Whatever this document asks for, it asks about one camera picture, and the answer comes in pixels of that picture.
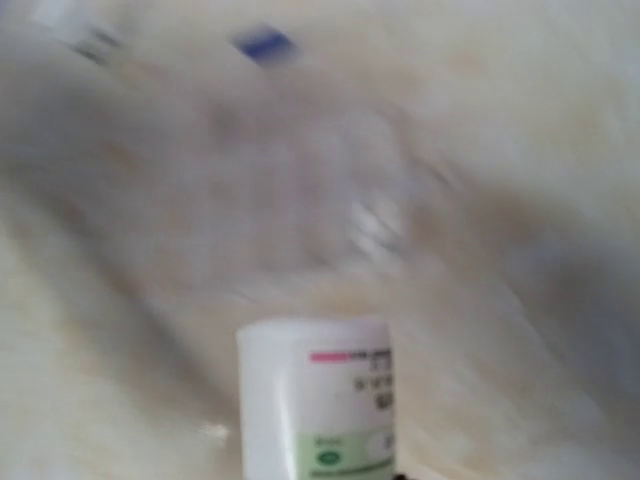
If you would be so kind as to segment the white pill bottle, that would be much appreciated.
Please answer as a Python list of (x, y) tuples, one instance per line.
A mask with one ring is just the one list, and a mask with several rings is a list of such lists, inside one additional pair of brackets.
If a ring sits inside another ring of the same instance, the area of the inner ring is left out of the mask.
[(394, 477), (387, 323), (270, 318), (241, 328), (237, 351), (244, 478)]

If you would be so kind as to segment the clear plastic pill organizer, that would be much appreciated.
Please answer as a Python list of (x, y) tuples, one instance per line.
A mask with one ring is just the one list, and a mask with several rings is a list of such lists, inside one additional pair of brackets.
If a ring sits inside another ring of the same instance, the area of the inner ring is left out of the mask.
[(5, 1), (1, 190), (147, 303), (415, 289), (440, 173), (389, 1)]

